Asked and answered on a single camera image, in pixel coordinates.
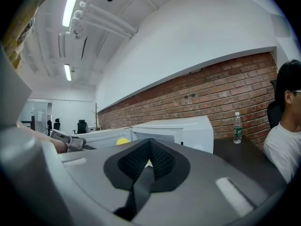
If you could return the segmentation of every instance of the bottle label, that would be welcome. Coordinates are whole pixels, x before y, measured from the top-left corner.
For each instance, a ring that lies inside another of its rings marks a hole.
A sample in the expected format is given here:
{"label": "bottle label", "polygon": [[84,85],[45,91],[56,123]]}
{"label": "bottle label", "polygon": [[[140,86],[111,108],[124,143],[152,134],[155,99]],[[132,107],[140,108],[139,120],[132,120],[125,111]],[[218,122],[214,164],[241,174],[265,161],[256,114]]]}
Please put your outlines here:
{"label": "bottle label", "polygon": [[242,127],[241,128],[234,128],[234,136],[235,137],[241,137],[242,135]]}

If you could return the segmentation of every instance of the black hair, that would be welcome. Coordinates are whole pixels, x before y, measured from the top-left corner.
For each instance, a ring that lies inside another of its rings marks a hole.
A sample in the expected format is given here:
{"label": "black hair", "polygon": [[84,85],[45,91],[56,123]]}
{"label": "black hair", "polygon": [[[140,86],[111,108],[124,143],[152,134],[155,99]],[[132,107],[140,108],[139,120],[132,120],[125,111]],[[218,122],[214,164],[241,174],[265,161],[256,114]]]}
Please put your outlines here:
{"label": "black hair", "polygon": [[301,89],[301,63],[294,59],[283,64],[277,76],[276,101],[281,111],[285,109],[285,92]]}

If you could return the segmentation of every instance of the dark desk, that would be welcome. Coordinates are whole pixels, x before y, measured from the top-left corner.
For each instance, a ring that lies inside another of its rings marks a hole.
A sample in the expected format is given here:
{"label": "dark desk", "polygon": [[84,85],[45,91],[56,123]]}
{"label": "dark desk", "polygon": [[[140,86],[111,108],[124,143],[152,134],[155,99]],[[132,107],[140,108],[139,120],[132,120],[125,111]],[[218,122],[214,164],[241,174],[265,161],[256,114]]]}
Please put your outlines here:
{"label": "dark desk", "polygon": [[213,154],[257,182],[270,196],[286,187],[274,164],[245,137],[240,144],[233,143],[233,138],[214,140]]}

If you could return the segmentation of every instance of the yellow ball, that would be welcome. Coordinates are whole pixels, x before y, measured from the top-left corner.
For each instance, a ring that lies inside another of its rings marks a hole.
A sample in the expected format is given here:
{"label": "yellow ball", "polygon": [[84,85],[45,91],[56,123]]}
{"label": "yellow ball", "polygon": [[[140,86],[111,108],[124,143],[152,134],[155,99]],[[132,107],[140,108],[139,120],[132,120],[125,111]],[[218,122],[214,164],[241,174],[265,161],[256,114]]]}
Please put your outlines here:
{"label": "yellow ball", "polygon": [[128,142],[130,142],[130,140],[128,140],[128,139],[126,139],[126,138],[120,138],[120,139],[118,139],[116,145],[122,145],[122,144],[128,143]]}

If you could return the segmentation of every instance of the black office chair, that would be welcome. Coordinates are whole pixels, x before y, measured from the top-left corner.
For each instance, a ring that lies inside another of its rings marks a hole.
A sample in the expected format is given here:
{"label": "black office chair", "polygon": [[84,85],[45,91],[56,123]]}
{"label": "black office chair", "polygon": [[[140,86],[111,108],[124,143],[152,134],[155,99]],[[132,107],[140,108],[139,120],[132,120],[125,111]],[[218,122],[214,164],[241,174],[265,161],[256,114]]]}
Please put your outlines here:
{"label": "black office chair", "polygon": [[[275,98],[276,98],[277,79],[270,81],[270,83],[274,87]],[[273,101],[268,105],[267,114],[268,114],[269,126],[272,129],[279,124],[282,118],[282,112],[280,110],[280,106],[278,105],[277,101]]]}
{"label": "black office chair", "polygon": [[60,130],[60,126],[61,126],[60,119],[57,118],[57,119],[55,120],[55,123],[53,124],[53,129],[55,129],[55,130]]}
{"label": "black office chair", "polygon": [[79,120],[79,122],[77,123],[77,134],[87,133],[86,127],[87,127],[87,123],[85,122],[85,120]]}
{"label": "black office chair", "polygon": [[48,125],[48,128],[47,128],[47,130],[48,130],[48,136],[50,136],[50,132],[52,131],[51,120],[48,120],[48,121],[47,121],[47,125]]}

